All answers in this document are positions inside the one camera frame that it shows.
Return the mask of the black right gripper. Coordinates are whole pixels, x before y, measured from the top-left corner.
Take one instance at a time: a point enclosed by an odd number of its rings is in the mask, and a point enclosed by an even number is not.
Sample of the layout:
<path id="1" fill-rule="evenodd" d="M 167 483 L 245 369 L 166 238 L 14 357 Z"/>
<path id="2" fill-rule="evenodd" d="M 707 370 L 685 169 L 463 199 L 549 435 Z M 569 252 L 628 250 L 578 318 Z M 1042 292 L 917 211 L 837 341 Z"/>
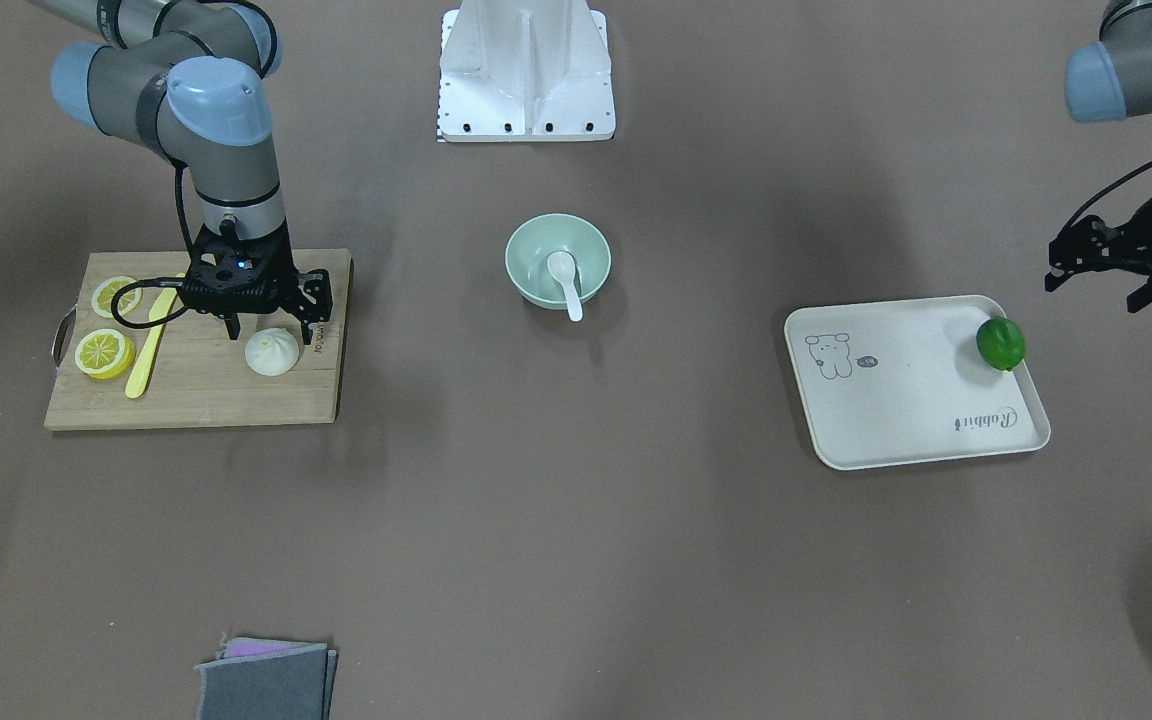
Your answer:
<path id="1" fill-rule="evenodd" d="M 306 346 L 314 338 L 314 325 L 332 319 L 329 273 L 300 272 L 288 223 L 248 240 L 238 237 L 234 223 L 225 223 L 221 232 L 200 225 L 185 250 L 189 265 L 179 300 L 189 310 L 223 319 L 230 341 L 241 334 L 238 314 L 282 310 L 298 320 L 302 344 Z"/>

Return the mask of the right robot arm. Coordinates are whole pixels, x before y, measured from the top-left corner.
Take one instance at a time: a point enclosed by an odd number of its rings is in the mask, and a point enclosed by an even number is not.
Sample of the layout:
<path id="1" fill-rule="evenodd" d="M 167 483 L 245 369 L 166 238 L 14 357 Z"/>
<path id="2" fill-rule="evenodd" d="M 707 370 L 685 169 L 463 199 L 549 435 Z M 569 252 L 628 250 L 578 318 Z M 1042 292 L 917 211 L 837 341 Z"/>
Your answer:
<path id="1" fill-rule="evenodd" d="M 325 270 L 294 265 L 273 114 L 262 82 L 282 59 L 273 20 L 250 1 L 44 1 L 41 9 L 99 33 L 65 47 L 52 96 L 69 118 L 154 152 L 189 173 L 200 200 L 183 229 L 185 309 L 223 319 L 285 311 L 302 341 L 328 323 Z"/>

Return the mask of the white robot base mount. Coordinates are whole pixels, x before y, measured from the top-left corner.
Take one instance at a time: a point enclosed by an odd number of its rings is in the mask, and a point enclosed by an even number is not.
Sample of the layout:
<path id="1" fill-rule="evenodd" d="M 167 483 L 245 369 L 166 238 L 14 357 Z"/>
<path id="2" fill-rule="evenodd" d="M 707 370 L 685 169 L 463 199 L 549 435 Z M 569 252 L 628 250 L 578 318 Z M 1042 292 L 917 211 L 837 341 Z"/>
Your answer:
<path id="1" fill-rule="evenodd" d="M 608 23 L 585 1 L 463 1 L 440 22 L 435 137 L 611 141 Z"/>

